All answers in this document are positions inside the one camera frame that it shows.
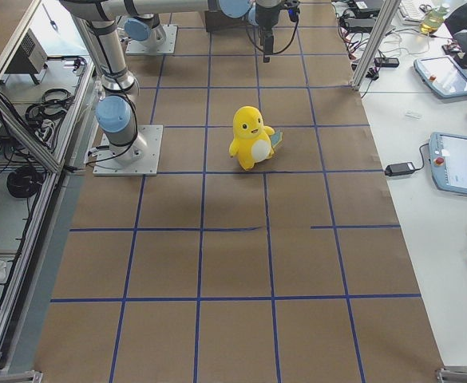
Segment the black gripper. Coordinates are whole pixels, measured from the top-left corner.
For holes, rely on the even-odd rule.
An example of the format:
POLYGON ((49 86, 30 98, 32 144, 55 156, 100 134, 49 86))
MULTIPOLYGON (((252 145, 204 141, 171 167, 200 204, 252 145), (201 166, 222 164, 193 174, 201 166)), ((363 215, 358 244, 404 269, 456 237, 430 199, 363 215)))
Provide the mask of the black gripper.
MULTIPOLYGON (((255 21, 258 25, 259 42, 264 54, 274 53, 273 28, 279 22, 280 0, 255 1, 255 21)), ((268 63, 268 56, 263 55, 263 63, 268 63)))

